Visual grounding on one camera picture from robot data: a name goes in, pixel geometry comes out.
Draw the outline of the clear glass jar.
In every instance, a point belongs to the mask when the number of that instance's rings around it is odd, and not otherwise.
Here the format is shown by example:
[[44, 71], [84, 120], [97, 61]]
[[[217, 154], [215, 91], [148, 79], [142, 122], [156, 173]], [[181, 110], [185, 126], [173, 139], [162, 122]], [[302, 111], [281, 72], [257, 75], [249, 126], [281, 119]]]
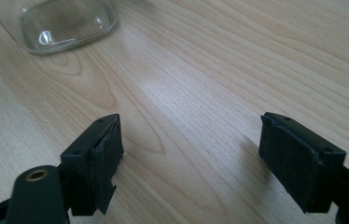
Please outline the clear glass jar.
[[75, 48], [114, 29], [116, 0], [0, 0], [0, 24], [39, 55]]

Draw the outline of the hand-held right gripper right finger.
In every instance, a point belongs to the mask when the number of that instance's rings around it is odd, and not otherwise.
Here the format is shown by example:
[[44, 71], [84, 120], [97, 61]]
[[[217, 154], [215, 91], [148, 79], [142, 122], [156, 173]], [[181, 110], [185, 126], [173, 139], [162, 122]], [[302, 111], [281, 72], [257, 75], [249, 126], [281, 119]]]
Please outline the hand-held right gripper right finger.
[[261, 116], [258, 154], [305, 213], [326, 213], [346, 152], [289, 117]]

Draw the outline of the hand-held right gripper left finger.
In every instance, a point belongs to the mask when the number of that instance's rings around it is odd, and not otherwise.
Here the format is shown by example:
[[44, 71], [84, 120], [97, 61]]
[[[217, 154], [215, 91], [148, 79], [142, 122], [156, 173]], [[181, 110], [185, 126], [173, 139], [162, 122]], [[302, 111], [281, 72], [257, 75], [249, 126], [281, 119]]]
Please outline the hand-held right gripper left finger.
[[73, 216], [105, 214], [116, 186], [112, 178], [123, 158], [119, 114], [94, 121], [62, 154], [66, 205]]

